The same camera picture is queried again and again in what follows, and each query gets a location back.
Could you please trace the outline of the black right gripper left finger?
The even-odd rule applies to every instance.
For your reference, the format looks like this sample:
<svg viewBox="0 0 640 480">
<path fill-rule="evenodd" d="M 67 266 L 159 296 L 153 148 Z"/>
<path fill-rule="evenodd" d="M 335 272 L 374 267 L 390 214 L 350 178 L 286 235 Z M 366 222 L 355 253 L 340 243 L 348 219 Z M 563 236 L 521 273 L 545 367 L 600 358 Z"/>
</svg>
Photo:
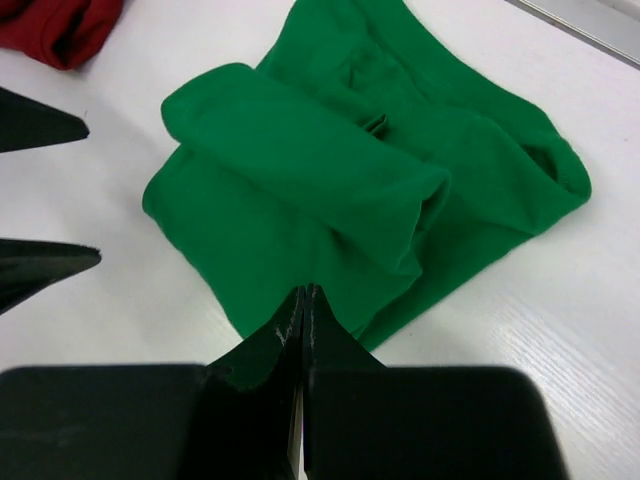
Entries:
<svg viewBox="0 0 640 480">
<path fill-rule="evenodd" d="M 1 376 L 5 479 L 293 479 L 305 292 L 210 364 Z"/>
</svg>

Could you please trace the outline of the green t shirt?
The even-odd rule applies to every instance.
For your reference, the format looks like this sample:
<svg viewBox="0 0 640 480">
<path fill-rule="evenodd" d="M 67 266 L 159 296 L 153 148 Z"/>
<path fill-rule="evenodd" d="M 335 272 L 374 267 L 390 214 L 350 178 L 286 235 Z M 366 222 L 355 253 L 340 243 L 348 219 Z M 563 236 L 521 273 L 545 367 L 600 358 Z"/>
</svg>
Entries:
<svg viewBox="0 0 640 480">
<path fill-rule="evenodd" d="M 591 195 L 547 115 L 401 1 L 298 1 L 258 66 L 161 114 L 178 146 L 143 210 L 242 336 L 313 283 L 374 349 Z"/>
</svg>

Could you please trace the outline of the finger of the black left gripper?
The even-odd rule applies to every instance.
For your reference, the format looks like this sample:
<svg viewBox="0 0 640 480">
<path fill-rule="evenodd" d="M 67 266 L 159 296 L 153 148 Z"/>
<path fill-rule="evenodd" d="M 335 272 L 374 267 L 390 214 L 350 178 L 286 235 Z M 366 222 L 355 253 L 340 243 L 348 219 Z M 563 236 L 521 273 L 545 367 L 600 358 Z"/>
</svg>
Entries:
<svg viewBox="0 0 640 480">
<path fill-rule="evenodd" d="M 1 88 L 1 152 L 40 148 L 87 138 L 83 119 Z"/>
<path fill-rule="evenodd" d="M 1 239 L 1 314 L 43 289 L 98 265 L 101 253 L 90 246 Z"/>
</svg>

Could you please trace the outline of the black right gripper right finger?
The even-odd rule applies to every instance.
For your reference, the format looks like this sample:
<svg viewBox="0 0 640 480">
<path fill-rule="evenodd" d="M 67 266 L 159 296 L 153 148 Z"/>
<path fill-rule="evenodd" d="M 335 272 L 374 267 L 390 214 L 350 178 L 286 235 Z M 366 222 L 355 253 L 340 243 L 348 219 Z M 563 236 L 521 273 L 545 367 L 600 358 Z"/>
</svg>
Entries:
<svg viewBox="0 0 640 480">
<path fill-rule="evenodd" d="M 391 367 L 306 292 L 304 469 L 311 479 L 564 479 L 543 400 L 505 366 Z"/>
</svg>

